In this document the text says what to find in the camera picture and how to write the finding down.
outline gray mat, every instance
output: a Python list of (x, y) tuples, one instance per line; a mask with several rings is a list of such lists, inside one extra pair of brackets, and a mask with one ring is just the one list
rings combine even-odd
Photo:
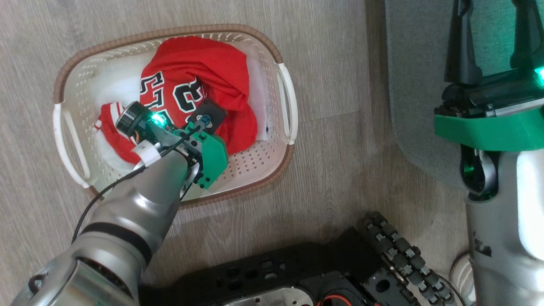
[[(391, 118), (406, 157), (430, 175), (462, 187), (459, 146), (433, 132), (442, 103), (453, 1), (386, 0)], [(539, 1), (542, 12), (544, 0)], [(484, 75), (509, 70), (515, 8), (510, 0), (474, 1), (472, 32)]]

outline green 3d-printed part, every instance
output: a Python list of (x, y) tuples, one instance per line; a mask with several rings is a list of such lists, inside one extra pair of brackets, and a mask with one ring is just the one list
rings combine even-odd
[[(193, 127), (194, 124), (189, 122), (185, 130), (189, 132)], [(204, 131), (195, 132), (193, 137), (202, 145), (203, 169), (197, 185), (208, 189), (228, 166), (227, 147), (221, 137), (210, 135)]]
[(475, 119), (435, 115), (435, 134), (484, 151), (538, 150), (544, 148), (544, 109)]

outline laminate floor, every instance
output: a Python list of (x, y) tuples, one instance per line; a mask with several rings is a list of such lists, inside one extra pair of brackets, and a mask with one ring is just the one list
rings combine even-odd
[(54, 145), (53, 83), (77, 51), (155, 29), (243, 23), (279, 48), (300, 129), (272, 185), (182, 210), (145, 281), (303, 241), (325, 242), (379, 210), (447, 275), (467, 245), (463, 192), (408, 163), (388, 112), (382, 4), (363, 0), (5, 0), (0, 10), (0, 304), (65, 250), (85, 192)]

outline laundry basket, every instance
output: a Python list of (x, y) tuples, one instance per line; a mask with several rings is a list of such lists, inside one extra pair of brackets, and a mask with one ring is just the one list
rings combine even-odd
[(105, 61), (156, 49), (164, 40), (197, 35), (223, 42), (246, 42), (258, 51), (266, 79), (267, 141), (231, 155), (228, 167), (210, 189), (193, 187), (184, 204), (206, 204), (264, 187), (276, 180), (291, 160), (298, 129), (293, 83), (276, 46), (261, 32), (244, 25), (207, 25), (158, 30), (106, 42), (73, 56), (61, 69), (54, 89), (53, 129), (60, 158), (91, 196), (123, 174), (109, 166), (96, 144), (93, 126), (98, 118), (89, 80)]

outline basket handle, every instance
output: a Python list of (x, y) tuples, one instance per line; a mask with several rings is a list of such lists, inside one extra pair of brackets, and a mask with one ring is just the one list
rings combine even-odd
[(72, 141), (74, 145), (76, 146), (79, 162), (81, 163), (81, 166), (83, 169), (83, 175), (85, 176), (86, 179), (90, 177), (89, 165), (87, 164), (87, 160), (85, 158), (85, 155), (83, 154), (83, 148), (81, 147), (81, 142), (79, 141), (79, 138), (77, 137), (76, 128), (72, 121), (72, 116), (70, 116), (70, 113), (66, 111), (64, 112), (62, 111), (62, 103), (57, 103), (55, 104), (55, 109), (53, 110), (53, 132), (55, 135), (55, 144), (57, 145), (57, 150), (59, 151), (60, 160), (63, 162), (64, 167), (66, 168), (70, 176), (73, 178), (73, 180), (76, 181), (76, 183), (83, 186), (83, 188), (89, 188), (89, 184), (81, 177), (79, 172), (73, 166), (68, 156), (68, 152), (66, 151), (66, 145), (64, 144), (63, 130), (61, 125), (62, 113), (65, 114), (64, 120), (66, 121), (68, 130), (70, 131), (70, 136), (72, 138)]
[(289, 104), (289, 144), (294, 144), (296, 134), (299, 130), (299, 107), (296, 104), (295, 88), (293, 87), (293, 80), (291, 79), (289, 70), (287, 70), (287, 67), (285, 67), (284, 63), (278, 64), (278, 67), (280, 68), (280, 75), (283, 81), (283, 86), (285, 88), (285, 91), (287, 92), (287, 99), (285, 99), (285, 95), (280, 95), (281, 103), (284, 107)]

